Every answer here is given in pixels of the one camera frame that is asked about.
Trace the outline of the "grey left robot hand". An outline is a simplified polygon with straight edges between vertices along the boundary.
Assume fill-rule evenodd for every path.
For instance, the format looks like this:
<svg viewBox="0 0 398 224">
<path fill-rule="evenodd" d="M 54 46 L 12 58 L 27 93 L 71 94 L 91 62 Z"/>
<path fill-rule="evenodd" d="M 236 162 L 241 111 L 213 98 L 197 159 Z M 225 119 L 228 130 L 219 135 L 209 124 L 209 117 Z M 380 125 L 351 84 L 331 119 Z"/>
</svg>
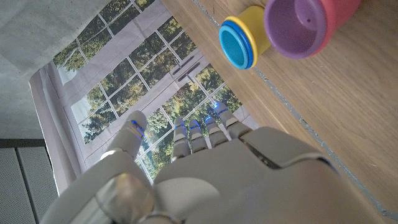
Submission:
<svg viewBox="0 0 398 224">
<path fill-rule="evenodd" d="M 43 223 L 380 223 L 381 217 L 307 143 L 251 129 L 222 103 L 204 138 L 175 120 L 172 161 L 149 181 L 135 159 L 147 127 L 132 112 L 101 159 L 45 213 Z"/>
</svg>

